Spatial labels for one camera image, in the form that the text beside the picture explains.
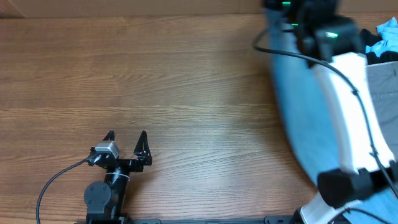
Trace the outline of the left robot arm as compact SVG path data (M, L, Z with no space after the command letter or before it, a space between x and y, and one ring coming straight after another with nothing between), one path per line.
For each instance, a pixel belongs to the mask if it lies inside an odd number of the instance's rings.
M104 180L87 186L84 201L87 206L87 223L132 223L128 214L122 212L127 185L131 172L142 172L152 164L147 133L141 132L134 149L135 159L121 159L120 150L114 141L115 133L110 131L105 138L90 149L87 158L89 166L106 170Z

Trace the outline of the blue denim jeans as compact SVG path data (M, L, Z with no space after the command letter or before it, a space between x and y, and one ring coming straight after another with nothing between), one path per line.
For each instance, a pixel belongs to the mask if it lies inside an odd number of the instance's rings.
M280 11L265 9L269 47L298 53L295 36L282 32ZM272 56L272 80L287 138L303 170L317 187L318 173L338 168L338 145L321 88L300 58ZM357 206L397 223L397 199L385 190Z

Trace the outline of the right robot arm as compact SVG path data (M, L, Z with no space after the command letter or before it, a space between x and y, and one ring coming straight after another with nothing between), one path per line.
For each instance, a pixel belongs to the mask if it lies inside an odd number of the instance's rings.
M293 223L396 223L397 153L374 109L381 73L337 1L265 1L282 122L317 192Z

